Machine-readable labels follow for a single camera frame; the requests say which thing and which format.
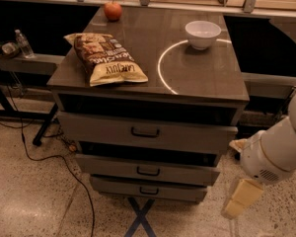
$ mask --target bowl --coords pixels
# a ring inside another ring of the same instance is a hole
[[[216,42],[221,28],[209,21],[192,21],[186,24],[185,32],[193,48],[205,50]]]

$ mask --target floor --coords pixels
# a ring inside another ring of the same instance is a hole
[[[29,97],[14,98],[19,110],[45,112],[52,105],[43,93],[27,94]],[[23,123],[30,124],[20,129],[19,120],[0,119],[0,237],[91,236],[93,215],[88,194],[63,159],[90,193],[95,213],[93,236],[296,236],[296,172],[290,180],[265,187],[261,199],[230,220],[221,210],[231,184],[246,177],[231,148],[218,165],[221,174],[217,182],[200,204],[100,195],[92,190],[89,176],[81,173],[75,153],[69,150],[70,141],[64,135],[52,136],[61,129],[56,121],[41,139],[41,146],[32,144],[41,122]],[[63,158],[33,161],[27,152],[32,159]]]

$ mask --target clear water bottle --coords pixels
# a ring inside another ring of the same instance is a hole
[[[34,52],[28,42],[27,37],[21,33],[20,30],[15,30],[16,33],[16,41],[18,43],[19,48],[21,49],[23,56],[25,58],[33,58],[35,57]]]

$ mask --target speckled floor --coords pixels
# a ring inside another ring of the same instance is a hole
[[[46,102],[34,106],[43,110]],[[20,127],[17,120],[1,121]],[[40,147],[32,145],[39,127],[39,122],[33,122],[24,128],[29,155],[36,159],[64,156],[69,168],[90,192],[95,212],[94,236],[296,236],[296,172],[290,180],[266,187],[260,200],[237,219],[229,220],[221,215],[223,203],[231,183],[245,177],[231,149],[218,165],[221,175],[200,204],[103,196],[92,190],[89,176],[81,173],[74,153],[59,137],[44,137]],[[55,134],[58,129],[59,124],[53,123],[45,135]],[[63,160],[30,160],[21,130],[0,124],[0,237],[84,237],[91,235],[91,229],[92,211],[87,193]]]

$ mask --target black handle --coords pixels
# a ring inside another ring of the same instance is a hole
[[[140,187],[139,192],[143,195],[157,195],[159,193],[159,189],[156,189],[156,192],[145,192],[142,187]]]
[[[157,173],[145,173],[140,171],[140,167],[137,167],[137,174],[143,175],[143,176],[150,176],[150,177],[157,177],[160,175],[160,169],[157,170]]]
[[[160,130],[157,128],[155,133],[147,133],[147,132],[141,132],[139,130],[136,130],[136,128],[133,126],[131,128],[131,134],[137,137],[146,137],[146,138],[157,138],[160,135]]]

